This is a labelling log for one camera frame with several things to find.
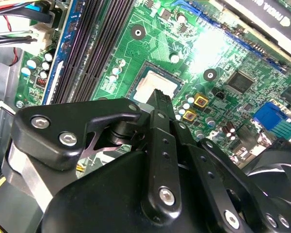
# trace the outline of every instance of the metal screw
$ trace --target metal screw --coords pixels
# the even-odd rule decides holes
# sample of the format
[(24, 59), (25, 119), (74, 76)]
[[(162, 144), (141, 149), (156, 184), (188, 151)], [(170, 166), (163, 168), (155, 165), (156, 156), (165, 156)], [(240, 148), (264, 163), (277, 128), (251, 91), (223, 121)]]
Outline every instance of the metal screw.
[(282, 225), (284, 225), (286, 228), (290, 227), (288, 221), (282, 215), (278, 215), (278, 218)]
[(77, 143), (77, 137), (70, 132), (65, 132), (59, 135), (59, 141), (66, 146), (74, 146)]
[(210, 148), (213, 148), (213, 144), (211, 142), (206, 142), (207, 146), (209, 146)]
[(267, 220), (268, 220), (268, 222), (273, 226), (273, 227), (277, 227), (277, 223), (276, 223), (276, 221), (272, 218), (272, 216), (270, 216), (270, 215), (266, 215), (266, 218), (267, 218)]
[(130, 108), (131, 110), (133, 110), (133, 111), (137, 111), (137, 108), (136, 108), (135, 105), (133, 105), (133, 104), (130, 104), (130, 105), (129, 105), (129, 108)]
[(236, 218), (236, 216), (230, 212), (229, 210), (225, 210), (224, 212), (224, 216), (225, 219), (227, 220), (227, 222), (234, 228), (234, 229), (238, 229), (240, 224), (238, 219)]
[(167, 188), (160, 189), (160, 198), (166, 205), (173, 205), (175, 203), (174, 194)]
[(183, 129), (186, 128), (185, 124), (183, 124), (182, 122), (179, 123), (179, 126), (180, 126), (181, 128), (183, 128)]
[(42, 116), (37, 116), (31, 120), (31, 124), (37, 129), (46, 129), (49, 126), (49, 120)]
[(161, 117), (161, 118), (165, 118), (165, 116), (164, 116), (163, 114), (161, 114), (161, 113), (158, 113), (158, 115), (159, 115), (159, 117)]
[(25, 106), (25, 104), (23, 103), (23, 101), (19, 100), (16, 102), (16, 107), (17, 108), (23, 108)]

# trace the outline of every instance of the power connector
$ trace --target power connector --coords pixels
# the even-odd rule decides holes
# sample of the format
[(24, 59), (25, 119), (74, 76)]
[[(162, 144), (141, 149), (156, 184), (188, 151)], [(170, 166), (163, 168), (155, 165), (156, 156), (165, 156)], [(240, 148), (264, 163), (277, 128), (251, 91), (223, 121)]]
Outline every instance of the power connector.
[(22, 44), (20, 46), (24, 51), (37, 56), (43, 50), (46, 50), (52, 44), (54, 29), (47, 27), (44, 23), (38, 23), (29, 27), (32, 31), (31, 37), (36, 39), (36, 42), (30, 44)]

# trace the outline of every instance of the green circuit board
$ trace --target green circuit board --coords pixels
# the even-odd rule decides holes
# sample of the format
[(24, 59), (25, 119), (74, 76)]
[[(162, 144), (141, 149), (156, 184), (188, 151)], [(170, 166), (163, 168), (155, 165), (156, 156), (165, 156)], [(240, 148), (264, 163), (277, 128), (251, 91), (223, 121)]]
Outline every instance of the green circuit board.
[[(175, 1), (136, 2), (92, 100), (102, 97), (132, 99), (137, 77), (140, 77), (143, 69), (149, 67), (148, 64), (153, 64), (169, 76), (181, 80), (181, 89), (172, 99), (175, 111), (182, 105), (187, 94), (203, 94), (208, 99), (204, 108), (191, 105), (191, 110), (197, 114), (193, 121), (181, 120), (189, 126), (193, 135), (201, 130), (204, 136), (214, 140), (229, 153), (233, 141), (222, 134), (221, 127), (227, 121), (232, 121), (236, 128), (243, 123), (250, 126), (252, 115), (270, 99), (286, 105), (287, 102), (280, 98), (280, 94), (291, 85), (291, 69), (285, 74), (277, 71), (223, 31), (178, 5), (173, 5), (173, 2)], [(203, 3), (201, 7), (208, 16), (217, 21), (222, 20), (222, 13), (210, 3)], [(179, 13), (185, 16), (185, 23), (177, 22)], [(141, 25), (145, 30), (145, 35), (140, 40), (132, 34), (136, 25)], [(244, 37), (259, 41), (249, 33)], [(170, 60), (174, 53), (179, 56), (177, 63), (171, 63)], [(274, 51), (270, 54), (282, 59)], [(122, 67), (117, 80), (111, 81), (113, 68), (119, 64)], [(216, 78), (211, 81), (204, 78), (204, 72), (208, 69), (217, 72)], [(250, 80), (249, 88), (243, 93), (235, 92), (227, 85), (239, 73)], [(214, 88), (223, 91), (225, 97), (220, 99), (214, 96)], [(214, 119), (214, 127), (206, 123), (209, 117)]]

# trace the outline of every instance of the red wire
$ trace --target red wire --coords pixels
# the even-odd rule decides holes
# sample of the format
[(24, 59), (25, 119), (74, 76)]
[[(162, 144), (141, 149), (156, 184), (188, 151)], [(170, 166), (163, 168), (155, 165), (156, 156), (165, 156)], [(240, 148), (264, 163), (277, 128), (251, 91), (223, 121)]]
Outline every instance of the red wire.
[(11, 6), (14, 6), (14, 5), (12, 4), (12, 5), (0, 6), (0, 10), (1, 10), (1, 9), (4, 9), (4, 8), (7, 8), (7, 7), (11, 7)]

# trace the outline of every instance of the black ram slot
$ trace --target black ram slot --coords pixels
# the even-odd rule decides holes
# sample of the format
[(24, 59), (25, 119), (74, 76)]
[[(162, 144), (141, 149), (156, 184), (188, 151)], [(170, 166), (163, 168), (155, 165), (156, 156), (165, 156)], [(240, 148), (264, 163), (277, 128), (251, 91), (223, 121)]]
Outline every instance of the black ram slot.
[(84, 78), (87, 82), (85, 85), (82, 85), (80, 94), (76, 101), (90, 100), (95, 86), (101, 77), (112, 51), (114, 50), (117, 39), (126, 24), (129, 14), (131, 13), (134, 3), (134, 1), (124, 1), (124, 5), (121, 6), (121, 9), (117, 12), (113, 24), (107, 25), (108, 27), (111, 27), (105, 30), (106, 32), (109, 31), (109, 33), (105, 34), (102, 39), (105, 43), (100, 50), (98, 50), (99, 54), (94, 56), (94, 59), (91, 61), (89, 65), (90, 70), (86, 73)]
[(81, 23), (78, 28), (78, 34), (74, 40), (71, 55), (65, 64), (66, 69), (64, 70), (59, 82), (59, 92), (57, 92), (53, 103), (66, 102), (74, 81), (73, 77), (83, 60), (84, 54), (86, 53), (85, 49), (91, 38), (93, 27), (97, 23), (98, 16), (102, 10), (103, 2), (103, 0), (86, 1), (85, 11), (81, 16)]
[(102, 50), (106, 49), (109, 46), (109, 40), (112, 36), (112, 33), (117, 28), (116, 22), (119, 20), (118, 15), (123, 9), (124, 1), (114, 1), (114, 5), (108, 9), (108, 12), (103, 20), (103, 27), (99, 31), (99, 40), (96, 43), (96, 47), (92, 50), (91, 57), (84, 69), (84, 72), (81, 76), (81, 82), (78, 85), (77, 94), (75, 96), (76, 101), (80, 101), (82, 97), (82, 92), (85, 90), (85, 86), (88, 85), (89, 79), (88, 74), (93, 73), (93, 70), (96, 68), (97, 60), (100, 58)]

